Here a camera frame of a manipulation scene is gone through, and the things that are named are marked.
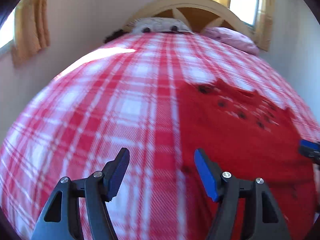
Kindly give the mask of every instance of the red plaid bed sheet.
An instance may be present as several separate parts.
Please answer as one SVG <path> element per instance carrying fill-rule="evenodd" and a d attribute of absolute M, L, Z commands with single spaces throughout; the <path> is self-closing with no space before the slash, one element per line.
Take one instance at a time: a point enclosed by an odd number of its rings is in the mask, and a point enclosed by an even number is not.
<path fill-rule="evenodd" d="M 10 128 L 0 151 L 0 205 L 13 228 L 30 239 L 61 177 L 87 177 L 127 147 L 127 173 L 107 204 L 119 239 L 185 239 L 192 192 L 180 171 L 176 89 L 218 78 L 291 107 L 302 137 L 320 138 L 310 109 L 263 60 L 197 34 L 128 34 L 57 76 Z M 86 214 L 83 200 L 80 208 Z"/>

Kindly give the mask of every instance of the dark furry object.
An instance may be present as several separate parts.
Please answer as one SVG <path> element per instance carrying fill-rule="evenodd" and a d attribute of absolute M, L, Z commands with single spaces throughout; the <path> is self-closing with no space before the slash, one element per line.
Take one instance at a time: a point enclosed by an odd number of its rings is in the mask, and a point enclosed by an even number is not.
<path fill-rule="evenodd" d="M 126 33 L 128 33 L 128 32 L 125 32 L 122 29 L 115 31 L 112 35 L 105 37 L 103 43 L 108 43 L 110 41 L 113 41 L 113 40 L 121 37 L 122 35 L 125 35 Z"/>

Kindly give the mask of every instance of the pillow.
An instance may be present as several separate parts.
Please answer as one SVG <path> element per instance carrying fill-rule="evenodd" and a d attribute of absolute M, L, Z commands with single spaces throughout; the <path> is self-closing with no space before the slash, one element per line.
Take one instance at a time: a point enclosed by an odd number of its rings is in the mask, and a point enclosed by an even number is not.
<path fill-rule="evenodd" d="M 239 32 L 223 27 L 205 27 L 201 34 L 252 55 L 259 55 L 256 44 L 249 37 Z"/>
<path fill-rule="evenodd" d="M 174 33 L 192 33 L 182 21 L 173 18 L 140 18 L 127 24 L 128 27 L 133 27 L 132 33 L 147 33 L 147 32 L 174 32 Z"/>

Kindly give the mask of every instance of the pink pillow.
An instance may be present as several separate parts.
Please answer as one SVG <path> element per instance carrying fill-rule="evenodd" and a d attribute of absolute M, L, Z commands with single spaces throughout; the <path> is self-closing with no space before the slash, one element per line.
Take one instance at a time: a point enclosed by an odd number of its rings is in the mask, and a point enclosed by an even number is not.
<path fill-rule="evenodd" d="M 254 42 L 239 32 L 223 27 L 206 27 L 202 35 L 255 56 L 259 55 L 259 49 Z"/>

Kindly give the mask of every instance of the window pane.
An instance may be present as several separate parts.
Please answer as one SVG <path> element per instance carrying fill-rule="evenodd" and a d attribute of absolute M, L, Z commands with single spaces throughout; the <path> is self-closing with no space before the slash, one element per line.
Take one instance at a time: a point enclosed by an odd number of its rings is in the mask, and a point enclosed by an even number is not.
<path fill-rule="evenodd" d="M 230 10 L 237 15 L 240 20 L 253 25 L 256 5 L 257 0 L 231 0 Z"/>
<path fill-rule="evenodd" d="M 13 39 L 14 10 L 0 29 L 0 48 Z"/>

